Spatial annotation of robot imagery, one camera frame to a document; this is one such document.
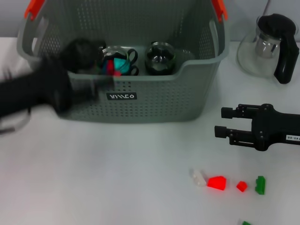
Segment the orange basket handle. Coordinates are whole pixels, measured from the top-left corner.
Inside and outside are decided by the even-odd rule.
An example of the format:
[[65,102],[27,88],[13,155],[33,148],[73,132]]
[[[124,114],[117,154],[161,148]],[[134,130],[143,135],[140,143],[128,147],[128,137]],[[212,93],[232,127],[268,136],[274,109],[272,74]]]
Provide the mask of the orange basket handle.
[[228,14],[226,7],[224,5],[223,0],[211,0],[212,5],[215,8],[216,14],[217,14],[217,19],[219,20],[219,23],[222,22],[222,14],[224,15],[225,20],[228,19]]
[[31,13],[30,19],[31,19],[31,21],[33,21],[37,17],[44,2],[45,2],[45,0],[31,0],[31,2],[29,3],[29,5],[25,11],[24,18],[26,19],[28,16],[28,13]]

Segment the teapot lid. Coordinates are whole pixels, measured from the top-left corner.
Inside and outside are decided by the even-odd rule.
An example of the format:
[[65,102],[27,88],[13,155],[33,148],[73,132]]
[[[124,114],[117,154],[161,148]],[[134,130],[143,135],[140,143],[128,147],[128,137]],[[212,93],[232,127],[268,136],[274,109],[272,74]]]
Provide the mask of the teapot lid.
[[262,16],[257,25],[266,35],[276,39],[282,39],[283,34],[287,33],[295,35],[297,30],[295,23],[291,19],[280,14]]

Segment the white toy piece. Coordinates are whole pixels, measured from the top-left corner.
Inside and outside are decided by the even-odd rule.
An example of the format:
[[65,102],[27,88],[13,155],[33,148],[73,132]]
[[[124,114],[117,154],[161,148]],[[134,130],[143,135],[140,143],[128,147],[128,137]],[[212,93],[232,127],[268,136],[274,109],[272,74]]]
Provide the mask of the white toy piece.
[[194,180],[195,184],[199,187],[206,187],[206,185],[207,185],[202,174],[198,170],[195,170],[195,169],[193,172],[193,180]]

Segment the black mug handle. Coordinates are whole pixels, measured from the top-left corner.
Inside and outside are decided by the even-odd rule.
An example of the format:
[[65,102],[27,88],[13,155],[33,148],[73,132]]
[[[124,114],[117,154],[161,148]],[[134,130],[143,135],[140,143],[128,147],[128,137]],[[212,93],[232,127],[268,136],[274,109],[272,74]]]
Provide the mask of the black mug handle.
[[122,76],[138,76],[139,75],[139,68],[137,66],[131,66],[129,71],[125,74],[122,74]]
[[137,58],[138,58],[138,54],[137,54],[137,51],[134,50],[133,48],[129,49],[127,54],[128,54],[128,58],[130,58],[130,54],[131,53],[135,53],[135,57],[133,58],[132,61],[130,61],[130,65],[133,65],[136,61],[137,61]]
[[283,34],[283,40],[280,42],[279,60],[274,73],[280,83],[286,84],[291,81],[298,55],[299,48],[294,35],[291,33]]

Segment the gray plastic basket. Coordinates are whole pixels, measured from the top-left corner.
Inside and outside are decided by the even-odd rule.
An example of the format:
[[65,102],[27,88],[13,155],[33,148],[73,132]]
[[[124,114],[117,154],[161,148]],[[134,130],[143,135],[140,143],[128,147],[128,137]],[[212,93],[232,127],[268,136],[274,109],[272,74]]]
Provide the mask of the gray plastic basket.
[[[139,52],[139,76],[116,78],[98,103],[60,115],[70,120],[114,123],[187,121],[197,118],[221,60],[228,54],[226,21],[218,21],[210,0],[46,0],[37,17],[29,14],[17,50],[33,67],[41,56],[58,53],[75,38],[105,40]],[[38,34],[34,50],[34,37]],[[152,41],[176,48],[175,74],[146,75],[144,50]],[[69,74],[73,85],[98,75]]]

